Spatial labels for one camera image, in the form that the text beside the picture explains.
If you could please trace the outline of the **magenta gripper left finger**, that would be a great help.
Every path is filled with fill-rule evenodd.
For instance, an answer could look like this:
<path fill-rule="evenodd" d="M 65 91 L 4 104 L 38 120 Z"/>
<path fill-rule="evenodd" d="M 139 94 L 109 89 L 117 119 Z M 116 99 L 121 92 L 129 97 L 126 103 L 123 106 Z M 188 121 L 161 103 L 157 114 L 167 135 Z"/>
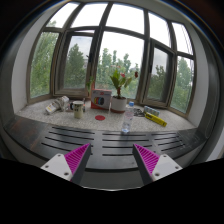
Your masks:
<path fill-rule="evenodd" d="M 56 154 L 42 166 L 42 169 L 79 185 L 90 154 L 91 145 L 85 144 L 65 155 Z"/>

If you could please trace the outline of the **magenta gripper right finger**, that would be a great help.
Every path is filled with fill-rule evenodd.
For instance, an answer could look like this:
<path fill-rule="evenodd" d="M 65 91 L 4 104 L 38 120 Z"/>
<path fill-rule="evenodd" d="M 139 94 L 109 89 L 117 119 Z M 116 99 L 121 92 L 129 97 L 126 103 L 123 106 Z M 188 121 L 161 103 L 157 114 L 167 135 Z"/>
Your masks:
<path fill-rule="evenodd" d="M 133 145 L 133 155 L 144 185 L 182 169 L 182 167 L 167 154 L 158 155 L 138 144 Z"/>

